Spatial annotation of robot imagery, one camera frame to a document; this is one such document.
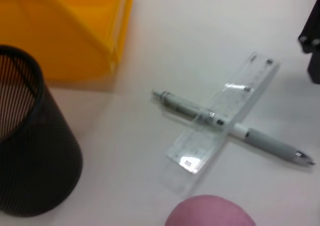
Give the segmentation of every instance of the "black object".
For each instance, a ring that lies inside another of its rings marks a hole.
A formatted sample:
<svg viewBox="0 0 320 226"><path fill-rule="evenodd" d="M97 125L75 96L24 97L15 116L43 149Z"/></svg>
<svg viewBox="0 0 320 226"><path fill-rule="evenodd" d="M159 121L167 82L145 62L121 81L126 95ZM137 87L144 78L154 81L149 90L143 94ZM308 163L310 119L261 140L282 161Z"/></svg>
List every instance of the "black object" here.
<svg viewBox="0 0 320 226"><path fill-rule="evenodd" d="M315 3L298 40L304 53L312 53L307 71L312 82L320 84L320 0Z"/></svg>
<svg viewBox="0 0 320 226"><path fill-rule="evenodd" d="M53 209L82 170L79 145L27 53L0 46L0 210Z"/></svg>

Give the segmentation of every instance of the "pink object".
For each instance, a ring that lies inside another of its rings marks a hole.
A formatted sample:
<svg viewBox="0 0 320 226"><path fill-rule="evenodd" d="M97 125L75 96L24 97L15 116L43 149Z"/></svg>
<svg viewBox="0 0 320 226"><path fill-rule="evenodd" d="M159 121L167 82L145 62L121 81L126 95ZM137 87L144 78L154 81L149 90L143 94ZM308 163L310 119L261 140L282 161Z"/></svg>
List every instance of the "pink object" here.
<svg viewBox="0 0 320 226"><path fill-rule="evenodd" d="M165 226L256 226L256 223L235 203L201 195L179 203Z"/></svg>

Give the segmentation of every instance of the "yellow storage box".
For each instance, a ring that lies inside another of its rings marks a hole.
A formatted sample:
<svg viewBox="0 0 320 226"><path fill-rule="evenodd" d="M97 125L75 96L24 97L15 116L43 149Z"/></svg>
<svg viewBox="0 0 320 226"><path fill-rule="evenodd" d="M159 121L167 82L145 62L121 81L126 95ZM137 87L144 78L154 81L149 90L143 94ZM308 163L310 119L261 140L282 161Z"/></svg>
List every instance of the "yellow storage box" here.
<svg viewBox="0 0 320 226"><path fill-rule="evenodd" d="M111 74L120 62L133 0L0 0L0 44L35 57L47 79Z"/></svg>

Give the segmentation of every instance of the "white table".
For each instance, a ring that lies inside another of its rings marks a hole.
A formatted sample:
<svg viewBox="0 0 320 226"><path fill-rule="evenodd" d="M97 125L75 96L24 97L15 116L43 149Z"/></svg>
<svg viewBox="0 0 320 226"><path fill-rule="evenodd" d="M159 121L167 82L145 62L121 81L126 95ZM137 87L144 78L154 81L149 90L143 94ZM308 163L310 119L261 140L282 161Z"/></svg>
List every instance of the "white table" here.
<svg viewBox="0 0 320 226"><path fill-rule="evenodd" d="M297 36L316 0L135 0L123 63L112 87L52 89L83 152L68 199L1 225L164 225L182 200L161 184L164 153L185 130L152 104L152 88L205 105L253 51L282 68L244 123L320 161L320 86L306 74ZM301 170L226 143L195 194L243 207L259 226L319 226L320 165Z"/></svg>

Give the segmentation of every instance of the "pen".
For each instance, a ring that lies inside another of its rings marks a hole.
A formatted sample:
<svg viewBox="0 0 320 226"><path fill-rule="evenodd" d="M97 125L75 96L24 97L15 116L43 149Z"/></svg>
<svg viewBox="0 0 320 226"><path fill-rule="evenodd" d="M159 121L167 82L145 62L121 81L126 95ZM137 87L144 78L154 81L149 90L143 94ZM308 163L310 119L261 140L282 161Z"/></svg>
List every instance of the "pen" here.
<svg viewBox="0 0 320 226"><path fill-rule="evenodd" d="M153 96L160 101L160 103L190 119L196 117L208 118L206 123L213 128L223 129L228 122L222 117L216 115L209 109L203 108L197 104L189 102L185 99L177 97L169 92L152 91ZM315 165L315 161L304 152L288 144L282 143L262 132L252 128L247 128L240 123L236 123L230 131L230 135L251 145L278 156L284 160L303 165Z"/></svg>

